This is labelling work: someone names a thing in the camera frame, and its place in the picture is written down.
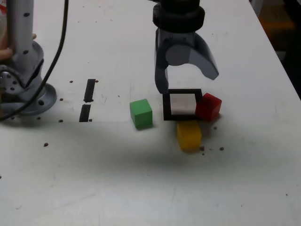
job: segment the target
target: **wooden block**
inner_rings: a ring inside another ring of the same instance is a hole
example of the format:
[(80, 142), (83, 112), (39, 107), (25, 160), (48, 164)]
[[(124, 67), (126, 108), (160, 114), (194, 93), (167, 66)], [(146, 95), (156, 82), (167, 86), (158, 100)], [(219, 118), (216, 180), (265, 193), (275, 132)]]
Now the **wooden block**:
[(182, 150), (199, 149), (202, 132), (198, 121), (180, 121), (177, 124), (177, 137)]
[(131, 118), (137, 129), (152, 125), (152, 109), (147, 99), (130, 103)]
[(205, 121), (213, 121), (218, 117), (221, 105), (222, 100), (206, 93), (203, 95), (203, 98), (197, 102), (196, 116)]

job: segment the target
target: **white table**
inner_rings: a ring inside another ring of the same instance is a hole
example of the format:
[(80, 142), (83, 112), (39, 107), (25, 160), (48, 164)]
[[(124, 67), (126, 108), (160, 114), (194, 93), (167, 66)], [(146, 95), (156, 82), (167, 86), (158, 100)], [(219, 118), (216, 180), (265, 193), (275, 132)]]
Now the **white table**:
[[(249, 1), (201, 2), (198, 33), (218, 65), (215, 81), (192, 65), (169, 68), (171, 88), (202, 88), (223, 100), (220, 119), (201, 125), (205, 155), (184, 154), (175, 122), (163, 121), (153, 5), (70, 1), (49, 81), (64, 101), (40, 121), (0, 126), (1, 226), (301, 225), (301, 104)], [(62, 0), (35, 1), (43, 74), (62, 13)], [(99, 80), (93, 121), (79, 123), (87, 79)], [(154, 128), (136, 131), (129, 102), (143, 98)]]

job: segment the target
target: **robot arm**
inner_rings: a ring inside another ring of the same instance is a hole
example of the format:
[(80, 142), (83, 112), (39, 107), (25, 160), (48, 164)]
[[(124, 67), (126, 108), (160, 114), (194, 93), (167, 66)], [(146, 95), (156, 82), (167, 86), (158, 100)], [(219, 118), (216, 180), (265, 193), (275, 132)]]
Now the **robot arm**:
[(34, 115), (48, 110), (56, 101), (55, 89), (46, 84), (63, 49), (68, 18), (69, 0), (64, 2), (63, 29), (59, 48), (44, 79), (41, 69), (44, 53), (41, 46), (32, 40), (34, 0), (7, 0), (8, 46), (13, 57), (0, 65), (1, 108), (7, 115)]

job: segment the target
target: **gray metal pole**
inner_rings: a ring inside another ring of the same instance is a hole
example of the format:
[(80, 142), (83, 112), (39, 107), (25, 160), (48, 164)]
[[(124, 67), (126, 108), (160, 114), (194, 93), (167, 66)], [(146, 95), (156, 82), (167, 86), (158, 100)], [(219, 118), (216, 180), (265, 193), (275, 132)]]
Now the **gray metal pole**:
[(8, 47), (17, 55), (18, 68), (22, 71), (32, 70), (33, 2), (7, 0)]

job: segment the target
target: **metal base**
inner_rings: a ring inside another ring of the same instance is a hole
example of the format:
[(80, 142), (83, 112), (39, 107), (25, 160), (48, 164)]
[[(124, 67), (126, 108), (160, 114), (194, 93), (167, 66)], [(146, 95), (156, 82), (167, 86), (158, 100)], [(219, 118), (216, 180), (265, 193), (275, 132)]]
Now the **metal base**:
[[(44, 87), (44, 94), (37, 98), (29, 107), (20, 113), (20, 115), (37, 115), (47, 111), (51, 108), (57, 99), (55, 88), (46, 84)], [(2, 103), (0, 106), (4, 112), (9, 113), (15, 111), (22, 107), (25, 103), (16, 102), (16, 103)]]

